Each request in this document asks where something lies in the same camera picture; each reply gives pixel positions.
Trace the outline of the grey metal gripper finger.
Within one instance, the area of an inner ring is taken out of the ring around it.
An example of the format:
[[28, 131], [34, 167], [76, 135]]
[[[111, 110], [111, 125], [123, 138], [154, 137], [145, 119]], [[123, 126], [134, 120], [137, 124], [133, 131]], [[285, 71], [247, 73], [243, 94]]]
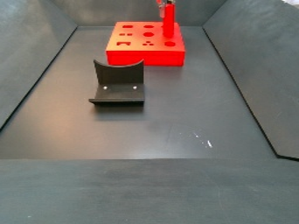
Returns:
[[166, 5], [175, 4], [175, 0], [155, 0], [159, 8], [161, 17], [165, 17]]

